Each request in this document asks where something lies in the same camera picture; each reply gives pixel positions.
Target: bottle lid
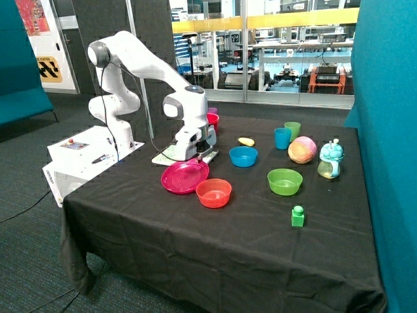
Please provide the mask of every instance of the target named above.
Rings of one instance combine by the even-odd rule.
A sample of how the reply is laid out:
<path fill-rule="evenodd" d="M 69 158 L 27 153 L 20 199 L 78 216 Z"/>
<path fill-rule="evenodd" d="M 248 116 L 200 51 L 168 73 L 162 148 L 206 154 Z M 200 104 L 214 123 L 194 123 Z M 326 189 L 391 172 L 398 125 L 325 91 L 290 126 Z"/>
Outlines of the bottle lid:
<path fill-rule="evenodd" d="M 336 138 L 333 142 L 326 143 L 320 150 L 320 159 L 323 161 L 342 161 L 345 153 Z"/>

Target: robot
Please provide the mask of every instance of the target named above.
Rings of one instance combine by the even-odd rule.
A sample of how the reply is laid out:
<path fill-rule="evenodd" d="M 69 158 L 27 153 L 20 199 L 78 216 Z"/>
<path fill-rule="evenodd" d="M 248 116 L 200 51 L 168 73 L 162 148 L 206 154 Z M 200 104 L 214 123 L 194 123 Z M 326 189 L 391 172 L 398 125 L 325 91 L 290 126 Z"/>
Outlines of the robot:
<path fill-rule="evenodd" d="M 293 57 L 294 50 L 287 49 L 287 57 Z M 291 80 L 293 83 L 296 83 L 296 79 L 300 77 L 300 73 L 297 70 L 294 70 L 290 63 L 286 63 L 281 72 L 274 75 L 274 81 L 279 83 L 281 80 Z"/>
<path fill-rule="evenodd" d="M 132 152 L 134 141 L 130 124 L 117 116 L 137 111 L 141 102 L 126 88 L 122 64 L 138 78 L 162 80 L 175 90 L 163 101 L 167 117 L 184 121 L 184 126 L 175 134 L 175 160 L 201 160 L 212 152 L 216 133 L 207 121 L 207 97 L 203 88 L 191 85 L 127 31 L 92 42 L 88 56 L 96 67 L 101 88 L 110 93 L 91 99 L 89 110 L 108 126 L 119 153 Z"/>

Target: pink ball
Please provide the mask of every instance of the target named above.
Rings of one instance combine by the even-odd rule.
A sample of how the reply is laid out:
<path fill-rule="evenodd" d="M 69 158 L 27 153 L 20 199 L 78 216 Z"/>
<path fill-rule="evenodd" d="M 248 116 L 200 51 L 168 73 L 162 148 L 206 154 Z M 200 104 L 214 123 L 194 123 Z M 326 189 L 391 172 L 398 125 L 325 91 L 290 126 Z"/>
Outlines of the pink ball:
<path fill-rule="evenodd" d="M 296 138 L 288 147 L 290 159 L 298 164 L 304 164 L 313 160 L 316 153 L 317 146 L 314 141 L 305 136 Z"/>

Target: teal fabric panel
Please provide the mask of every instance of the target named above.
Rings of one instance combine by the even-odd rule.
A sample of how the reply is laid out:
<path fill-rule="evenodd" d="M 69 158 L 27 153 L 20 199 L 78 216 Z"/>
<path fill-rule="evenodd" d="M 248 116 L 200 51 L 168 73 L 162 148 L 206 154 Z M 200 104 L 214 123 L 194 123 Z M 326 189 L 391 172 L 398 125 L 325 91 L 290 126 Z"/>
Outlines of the teal fabric panel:
<path fill-rule="evenodd" d="M 0 31 L 0 95 L 41 85 L 39 69 L 25 31 Z"/>
<path fill-rule="evenodd" d="M 52 111 L 42 87 L 0 96 L 0 125 Z"/>
<path fill-rule="evenodd" d="M 24 30 L 15 0 L 0 0 L 0 32 Z"/>
<path fill-rule="evenodd" d="M 352 60 L 369 204 L 389 312 L 417 310 L 417 1 L 360 5 Z"/>
<path fill-rule="evenodd" d="M 52 111 L 14 0 L 0 0 L 0 125 Z"/>

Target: pink plate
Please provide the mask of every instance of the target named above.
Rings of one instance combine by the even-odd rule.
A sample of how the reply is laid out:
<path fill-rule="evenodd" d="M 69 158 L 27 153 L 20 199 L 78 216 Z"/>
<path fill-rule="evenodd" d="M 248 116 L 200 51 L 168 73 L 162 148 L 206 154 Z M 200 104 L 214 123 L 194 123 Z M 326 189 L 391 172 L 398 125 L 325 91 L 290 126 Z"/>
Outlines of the pink plate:
<path fill-rule="evenodd" d="M 174 194 L 189 194 L 209 176 L 209 166 L 203 161 L 191 159 L 169 166 L 161 177 L 162 186 Z"/>

